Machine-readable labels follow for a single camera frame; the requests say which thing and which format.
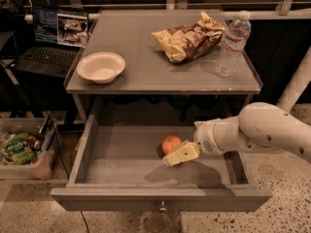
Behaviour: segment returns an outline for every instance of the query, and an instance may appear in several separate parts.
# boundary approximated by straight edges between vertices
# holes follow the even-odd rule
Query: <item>gray tabletop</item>
[[[200,10],[102,11],[82,55],[114,52],[125,60],[124,71],[111,83],[94,84],[75,70],[66,89],[76,94],[258,94],[262,83],[247,56],[235,74],[220,78],[214,68],[219,46],[206,55],[172,64],[151,33],[200,20]],[[222,25],[218,10],[205,12]]]

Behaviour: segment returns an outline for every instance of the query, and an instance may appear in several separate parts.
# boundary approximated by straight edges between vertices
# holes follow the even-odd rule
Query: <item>terrazzo floor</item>
[[[296,105],[292,114],[311,125],[311,105]],[[69,170],[80,133],[62,133],[62,155]],[[48,181],[0,182],[0,232],[311,232],[311,164],[292,155],[252,153],[245,158],[258,188],[273,197],[251,213],[67,212],[50,197],[67,183],[60,158]]]

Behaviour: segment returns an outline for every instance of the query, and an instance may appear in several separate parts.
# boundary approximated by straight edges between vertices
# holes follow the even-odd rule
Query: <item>floor drain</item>
[[[148,233],[168,232],[169,222],[165,214],[151,213],[145,218],[144,228]]]

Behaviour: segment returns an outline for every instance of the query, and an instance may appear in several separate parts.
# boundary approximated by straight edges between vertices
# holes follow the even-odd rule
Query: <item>orange ball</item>
[[[175,135],[169,135],[165,137],[161,143],[162,151],[166,155],[170,151],[174,150],[182,143],[182,139]]]

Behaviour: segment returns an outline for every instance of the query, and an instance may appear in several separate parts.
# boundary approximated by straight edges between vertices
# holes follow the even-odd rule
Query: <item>laptop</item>
[[[65,78],[87,42],[85,10],[34,5],[34,46],[11,64],[14,70]]]

